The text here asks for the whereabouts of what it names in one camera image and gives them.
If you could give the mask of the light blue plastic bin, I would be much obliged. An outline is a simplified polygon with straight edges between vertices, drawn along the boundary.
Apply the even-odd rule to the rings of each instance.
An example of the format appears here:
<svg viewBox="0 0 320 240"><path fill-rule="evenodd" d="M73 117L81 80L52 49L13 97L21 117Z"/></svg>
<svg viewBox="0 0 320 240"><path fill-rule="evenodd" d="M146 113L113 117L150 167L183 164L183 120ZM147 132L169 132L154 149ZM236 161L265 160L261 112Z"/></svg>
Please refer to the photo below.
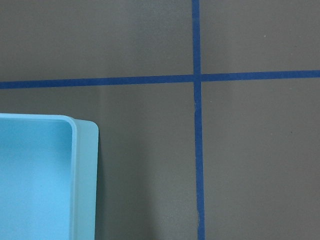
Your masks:
<svg viewBox="0 0 320 240"><path fill-rule="evenodd" d="M1 239L94 239L98 142L92 121L1 114Z"/></svg>

